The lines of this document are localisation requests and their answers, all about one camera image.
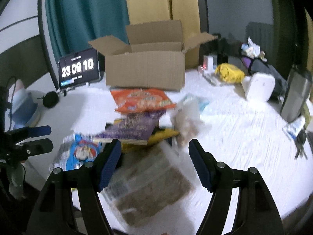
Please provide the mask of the blue cartoon snack bag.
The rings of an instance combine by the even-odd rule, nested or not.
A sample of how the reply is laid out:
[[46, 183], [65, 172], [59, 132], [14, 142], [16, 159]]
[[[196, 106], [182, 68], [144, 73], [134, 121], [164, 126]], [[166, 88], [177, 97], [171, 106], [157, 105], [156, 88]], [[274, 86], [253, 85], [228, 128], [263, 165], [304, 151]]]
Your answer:
[[92, 135], [73, 133], [66, 136], [49, 166], [49, 171], [52, 172], [55, 168], [63, 171], [78, 169], [86, 162], [94, 161], [102, 148], [102, 143], [95, 142]]

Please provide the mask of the yellow black snack bag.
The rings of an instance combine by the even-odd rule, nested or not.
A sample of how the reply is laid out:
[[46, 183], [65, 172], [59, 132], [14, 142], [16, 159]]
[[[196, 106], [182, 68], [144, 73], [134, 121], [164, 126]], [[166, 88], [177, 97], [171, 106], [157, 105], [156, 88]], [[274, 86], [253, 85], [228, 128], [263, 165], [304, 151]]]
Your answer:
[[122, 144], [121, 151], [123, 153], [129, 153], [135, 150], [146, 149], [147, 147], [156, 145], [157, 143], [179, 135], [180, 132], [173, 128], [168, 127], [156, 127], [148, 139], [147, 145], [135, 145], [135, 144]]

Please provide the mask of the clear bag brown snacks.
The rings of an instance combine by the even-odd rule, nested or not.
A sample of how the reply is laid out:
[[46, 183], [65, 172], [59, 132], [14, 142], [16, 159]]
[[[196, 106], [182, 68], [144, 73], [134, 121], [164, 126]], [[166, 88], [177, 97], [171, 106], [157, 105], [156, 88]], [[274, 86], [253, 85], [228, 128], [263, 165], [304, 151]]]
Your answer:
[[124, 225], [140, 227], [195, 189], [185, 152], [166, 141], [122, 157], [102, 195]]

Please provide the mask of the purple snack bag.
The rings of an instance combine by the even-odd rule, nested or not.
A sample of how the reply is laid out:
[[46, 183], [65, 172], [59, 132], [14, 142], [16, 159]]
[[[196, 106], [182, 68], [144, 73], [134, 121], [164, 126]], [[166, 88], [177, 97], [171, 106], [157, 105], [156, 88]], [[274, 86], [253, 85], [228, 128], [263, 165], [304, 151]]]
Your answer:
[[148, 139], [165, 113], [165, 110], [157, 110], [128, 114], [119, 123], [95, 135], [93, 140], [110, 143], [113, 139], [118, 139], [123, 144], [147, 145]]

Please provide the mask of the clear bag pale snacks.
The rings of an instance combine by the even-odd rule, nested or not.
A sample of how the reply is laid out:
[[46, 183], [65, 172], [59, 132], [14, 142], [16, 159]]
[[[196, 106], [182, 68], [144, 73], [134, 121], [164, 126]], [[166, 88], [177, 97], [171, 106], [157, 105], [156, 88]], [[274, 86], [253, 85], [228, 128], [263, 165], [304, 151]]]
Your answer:
[[201, 114], [209, 105], [207, 98], [185, 95], [171, 113], [171, 122], [174, 129], [179, 131], [176, 142], [179, 147], [185, 147], [189, 141], [199, 136], [204, 136], [212, 129], [212, 125], [201, 119]]

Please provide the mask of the orange snack bag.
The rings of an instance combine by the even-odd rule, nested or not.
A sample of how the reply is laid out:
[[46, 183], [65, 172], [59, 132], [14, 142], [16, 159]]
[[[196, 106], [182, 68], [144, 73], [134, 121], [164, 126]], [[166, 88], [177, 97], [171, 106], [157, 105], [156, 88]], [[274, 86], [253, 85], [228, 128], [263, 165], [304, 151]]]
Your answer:
[[122, 89], [110, 91], [121, 114], [173, 109], [172, 102], [164, 91], [158, 89]]

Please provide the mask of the black round object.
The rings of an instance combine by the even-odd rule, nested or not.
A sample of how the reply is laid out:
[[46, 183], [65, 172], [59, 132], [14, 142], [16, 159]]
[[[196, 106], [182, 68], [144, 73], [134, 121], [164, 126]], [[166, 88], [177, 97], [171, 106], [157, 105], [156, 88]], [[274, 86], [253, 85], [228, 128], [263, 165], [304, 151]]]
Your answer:
[[45, 96], [42, 98], [42, 104], [46, 108], [53, 108], [56, 104], [58, 104], [59, 96], [56, 92], [51, 91], [48, 92]]

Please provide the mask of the tablet showing clock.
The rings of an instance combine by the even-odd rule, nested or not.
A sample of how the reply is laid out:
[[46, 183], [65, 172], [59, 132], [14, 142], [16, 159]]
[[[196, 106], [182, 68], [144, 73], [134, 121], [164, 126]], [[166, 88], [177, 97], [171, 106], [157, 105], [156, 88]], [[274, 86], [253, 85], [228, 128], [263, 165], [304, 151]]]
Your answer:
[[89, 48], [60, 58], [58, 77], [61, 90], [100, 80], [98, 52]]

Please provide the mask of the yellow plastic bag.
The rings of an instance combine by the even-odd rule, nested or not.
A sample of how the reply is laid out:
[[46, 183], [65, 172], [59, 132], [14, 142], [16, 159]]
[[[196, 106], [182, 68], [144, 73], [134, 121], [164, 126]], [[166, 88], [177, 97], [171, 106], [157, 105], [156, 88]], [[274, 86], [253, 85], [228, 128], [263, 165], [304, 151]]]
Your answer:
[[245, 77], [245, 73], [241, 69], [228, 63], [218, 65], [214, 73], [222, 82], [227, 84], [241, 83]]

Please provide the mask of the dark grey bag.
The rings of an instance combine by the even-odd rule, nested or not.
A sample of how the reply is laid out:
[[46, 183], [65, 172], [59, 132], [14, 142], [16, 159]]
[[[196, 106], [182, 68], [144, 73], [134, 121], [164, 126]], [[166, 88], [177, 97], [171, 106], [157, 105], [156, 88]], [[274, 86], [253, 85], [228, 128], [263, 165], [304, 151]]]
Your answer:
[[285, 97], [288, 83], [272, 65], [263, 62], [260, 58], [249, 58], [247, 56], [241, 56], [241, 61], [246, 66], [249, 75], [264, 73], [270, 74], [275, 78], [275, 87], [271, 99]]

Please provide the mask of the silver metal thermos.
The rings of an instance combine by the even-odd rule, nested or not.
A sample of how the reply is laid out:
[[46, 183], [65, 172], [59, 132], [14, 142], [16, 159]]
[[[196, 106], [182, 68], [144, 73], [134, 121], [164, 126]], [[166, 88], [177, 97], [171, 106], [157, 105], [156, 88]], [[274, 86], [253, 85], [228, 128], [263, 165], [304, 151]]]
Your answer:
[[309, 97], [312, 87], [312, 73], [308, 69], [294, 66], [288, 76], [288, 87], [280, 115], [288, 123], [296, 120]]

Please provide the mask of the teal curtain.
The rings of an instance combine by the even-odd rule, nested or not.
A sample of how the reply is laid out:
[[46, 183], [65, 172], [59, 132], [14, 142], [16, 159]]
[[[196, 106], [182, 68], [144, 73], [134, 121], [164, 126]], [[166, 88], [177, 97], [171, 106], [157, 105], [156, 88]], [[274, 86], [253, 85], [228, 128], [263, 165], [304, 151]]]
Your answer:
[[45, 0], [56, 60], [90, 48], [89, 41], [113, 35], [128, 42], [126, 0]]

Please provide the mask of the white crumpled wrappers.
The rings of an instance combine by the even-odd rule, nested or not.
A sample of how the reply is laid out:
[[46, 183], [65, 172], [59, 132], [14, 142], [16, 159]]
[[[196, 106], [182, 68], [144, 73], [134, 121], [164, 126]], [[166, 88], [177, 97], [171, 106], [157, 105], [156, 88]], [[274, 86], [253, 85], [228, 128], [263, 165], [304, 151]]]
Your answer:
[[259, 58], [263, 62], [267, 62], [265, 52], [261, 50], [260, 46], [255, 44], [250, 37], [247, 38], [247, 43], [241, 45], [241, 53], [251, 59]]

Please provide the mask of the brown cardboard box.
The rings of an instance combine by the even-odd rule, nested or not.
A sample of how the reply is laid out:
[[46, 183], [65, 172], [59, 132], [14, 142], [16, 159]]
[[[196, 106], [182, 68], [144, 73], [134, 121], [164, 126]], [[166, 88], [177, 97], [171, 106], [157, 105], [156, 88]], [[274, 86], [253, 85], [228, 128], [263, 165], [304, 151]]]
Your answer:
[[185, 85], [186, 53], [216, 40], [207, 32], [183, 40], [179, 20], [131, 24], [126, 32], [129, 43], [113, 35], [89, 41], [104, 56], [110, 87], [179, 91]]

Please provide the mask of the yellow curtain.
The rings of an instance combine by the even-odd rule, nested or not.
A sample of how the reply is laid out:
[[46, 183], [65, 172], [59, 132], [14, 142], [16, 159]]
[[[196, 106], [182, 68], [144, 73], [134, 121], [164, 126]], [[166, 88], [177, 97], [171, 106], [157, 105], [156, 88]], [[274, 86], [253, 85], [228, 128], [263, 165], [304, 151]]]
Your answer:
[[132, 43], [134, 52], [150, 50], [178, 50], [178, 44], [201, 32], [198, 0], [126, 0], [130, 24], [146, 24], [152, 21], [179, 20], [182, 37], [179, 40], [144, 40]]

